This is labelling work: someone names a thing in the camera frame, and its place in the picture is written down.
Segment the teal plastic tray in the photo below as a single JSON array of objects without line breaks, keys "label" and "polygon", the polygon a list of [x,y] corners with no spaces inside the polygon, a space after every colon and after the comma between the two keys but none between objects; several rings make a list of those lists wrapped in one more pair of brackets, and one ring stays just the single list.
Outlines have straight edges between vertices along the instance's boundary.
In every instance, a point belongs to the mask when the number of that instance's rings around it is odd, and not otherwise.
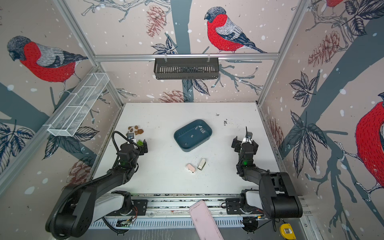
[{"label": "teal plastic tray", "polygon": [[184,152],[190,152],[206,142],[213,134],[204,120],[194,120],[174,133],[174,140]]}]

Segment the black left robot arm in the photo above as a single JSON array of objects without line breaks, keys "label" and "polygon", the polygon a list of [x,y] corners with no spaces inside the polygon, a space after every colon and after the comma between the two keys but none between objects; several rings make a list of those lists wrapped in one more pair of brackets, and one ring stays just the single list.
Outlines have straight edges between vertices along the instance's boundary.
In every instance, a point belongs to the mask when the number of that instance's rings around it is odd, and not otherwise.
[{"label": "black left robot arm", "polygon": [[[125,143],[113,145],[117,151],[117,158],[113,167],[101,177],[80,185],[69,184],[62,193],[47,219],[45,229],[57,240],[70,237],[81,237],[99,219],[104,219],[111,212],[124,209],[131,210],[130,193],[115,191],[116,187],[126,184],[139,169],[138,159],[148,153],[146,141],[137,141],[123,137]],[[120,204],[107,204],[103,210],[96,213],[99,198],[109,191],[113,197],[121,200]]]}]

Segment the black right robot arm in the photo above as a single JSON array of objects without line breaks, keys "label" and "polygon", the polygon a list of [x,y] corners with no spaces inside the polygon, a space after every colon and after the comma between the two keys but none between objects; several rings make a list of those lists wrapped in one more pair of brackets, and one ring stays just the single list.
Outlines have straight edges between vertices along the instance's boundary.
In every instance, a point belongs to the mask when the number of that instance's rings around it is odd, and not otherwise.
[{"label": "black right robot arm", "polygon": [[237,174],[259,186],[258,194],[264,215],[269,219],[301,218],[302,204],[286,172],[271,172],[256,166],[253,157],[259,145],[252,139],[237,137],[231,147],[238,153]]}]

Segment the staples strip in tray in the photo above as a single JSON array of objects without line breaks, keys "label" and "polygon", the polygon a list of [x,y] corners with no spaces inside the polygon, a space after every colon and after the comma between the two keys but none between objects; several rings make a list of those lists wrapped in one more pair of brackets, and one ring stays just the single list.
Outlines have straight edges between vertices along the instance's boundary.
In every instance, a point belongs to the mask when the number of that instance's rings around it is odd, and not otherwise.
[{"label": "staples strip in tray", "polygon": [[202,126],[196,126],[195,130],[199,130],[202,134],[206,132],[206,130]]}]

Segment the pink flat case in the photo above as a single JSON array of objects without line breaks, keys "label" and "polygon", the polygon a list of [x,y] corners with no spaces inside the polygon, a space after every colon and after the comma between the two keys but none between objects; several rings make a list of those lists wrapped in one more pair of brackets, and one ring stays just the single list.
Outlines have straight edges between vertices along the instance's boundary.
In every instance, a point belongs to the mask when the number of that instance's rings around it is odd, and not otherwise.
[{"label": "pink flat case", "polygon": [[204,201],[199,201],[191,206],[189,213],[200,240],[224,239]]}]

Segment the yellow tape measure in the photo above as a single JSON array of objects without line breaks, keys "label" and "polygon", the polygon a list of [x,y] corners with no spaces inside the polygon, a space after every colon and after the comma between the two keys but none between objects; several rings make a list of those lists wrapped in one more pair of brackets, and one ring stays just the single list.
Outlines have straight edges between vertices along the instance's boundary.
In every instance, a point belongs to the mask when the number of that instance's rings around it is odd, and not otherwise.
[{"label": "yellow tape measure", "polygon": [[285,240],[296,240],[297,237],[293,231],[293,228],[290,224],[286,223],[286,224],[282,224],[280,226],[280,233],[281,233],[281,236],[285,239]]}]

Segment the horizontal aluminium bar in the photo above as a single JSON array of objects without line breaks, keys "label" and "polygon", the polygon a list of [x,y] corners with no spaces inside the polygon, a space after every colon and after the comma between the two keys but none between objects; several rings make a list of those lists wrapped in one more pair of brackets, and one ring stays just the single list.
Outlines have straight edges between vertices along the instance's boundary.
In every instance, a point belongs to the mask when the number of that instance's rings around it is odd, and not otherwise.
[{"label": "horizontal aluminium bar", "polygon": [[218,58],[219,60],[278,60],[278,53],[240,53],[240,54],[176,54],[176,55],[95,55],[94,60],[98,63],[102,62],[150,62],[155,59],[187,59],[187,58]]}]

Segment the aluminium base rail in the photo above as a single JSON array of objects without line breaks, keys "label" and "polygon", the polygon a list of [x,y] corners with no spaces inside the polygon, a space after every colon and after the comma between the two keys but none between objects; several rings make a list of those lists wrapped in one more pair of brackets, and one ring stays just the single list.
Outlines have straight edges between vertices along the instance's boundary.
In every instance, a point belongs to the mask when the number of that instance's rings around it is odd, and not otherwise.
[{"label": "aluminium base rail", "polygon": [[240,195],[211,194],[133,194],[130,209],[123,210],[123,197],[106,194],[96,202],[90,229],[118,230],[193,228],[190,207],[202,201],[220,228],[243,227],[250,220],[267,220],[260,203],[253,211],[241,207]]}]

